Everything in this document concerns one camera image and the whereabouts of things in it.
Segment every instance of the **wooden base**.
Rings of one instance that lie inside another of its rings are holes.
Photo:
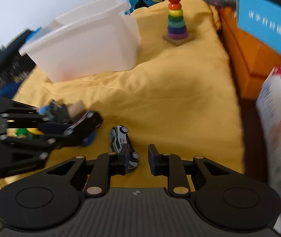
[[[192,41],[193,39],[195,38],[195,36],[193,34],[189,34],[186,38],[184,39],[179,39],[179,40],[176,40],[176,39],[171,39],[167,34],[165,34],[163,36],[163,39],[172,43],[173,45],[175,46],[179,46],[179,45],[183,45],[184,43],[186,42],[189,42],[189,41]]]

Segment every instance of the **bed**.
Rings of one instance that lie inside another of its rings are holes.
[[[112,187],[167,186],[165,177],[150,174],[150,143],[160,153],[175,153],[186,160],[201,155],[244,172],[239,106],[229,56],[216,32],[220,26],[217,12],[201,0],[181,3],[187,29],[196,35],[195,40],[179,47],[163,40],[168,1],[137,9],[134,15],[141,47],[132,70],[52,83],[39,68],[34,69],[16,101],[40,107],[50,99],[82,100],[104,119],[92,145],[54,150],[47,167],[77,155],[96,159],[109,150],[111,127],[122,124],[129,128],[140,163],[134,172],[112,177]],[[29,174],[0,179],[0,187]]]

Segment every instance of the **wooden block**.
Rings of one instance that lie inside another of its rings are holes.
[[[175,46],[183,45],[183,44],[186,43],[186,42],[192,41],[194,38],[195,38],[195,35],[190,34],[190,33],[189,33],[189,35],[188,35],[186,38],[184,38],[184,39],[179,39],[179,40],[171,39],[167,34],[165,34],[165,35],[163,36],[163,39],[164,39],[164,40],[166,40],[166,41],[172,43],[172,44],[175,45]]]
[[[68,114],[71,119],[85,111],[84,103],[80,100],[70,106],[68,106]]]

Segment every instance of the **cardboard box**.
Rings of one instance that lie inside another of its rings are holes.
[[[281,6],[268,0],[237,0],[238,27],[281,55]]]
[[[222,17],[222,29],[229,55],[233,61],[240,97],[256,100],[266,78],[252,76],[249,73],[243,53],[224,17]]]
[[[237,27],[234,11],[231,8],[221,9],[220,14],[239,46],[249,74],[266,78],[274,66],[281,65],[279,54]]]

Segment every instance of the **rainbow stacking toy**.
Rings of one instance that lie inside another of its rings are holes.
[[[193,36],[187,32],[187,27],[183,19],[183,10],[180,4],[181,0],[168,0],[170,3],[168,15],[168,32],[164,39],[176,46],[182,45],[193,40]]]

